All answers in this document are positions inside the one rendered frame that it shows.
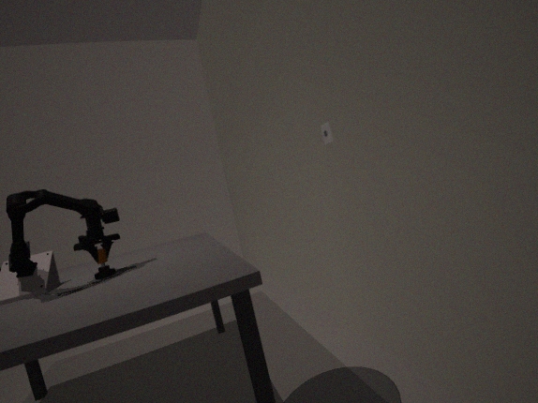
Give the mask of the orange cylinder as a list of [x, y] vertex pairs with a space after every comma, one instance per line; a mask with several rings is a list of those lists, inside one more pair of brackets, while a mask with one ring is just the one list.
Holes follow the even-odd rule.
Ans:
[[99, 261], [98, 261], [99, 264], [102, 264], [108, 261], [105, 248], [98, 249], [98, 258], [99, 258]]

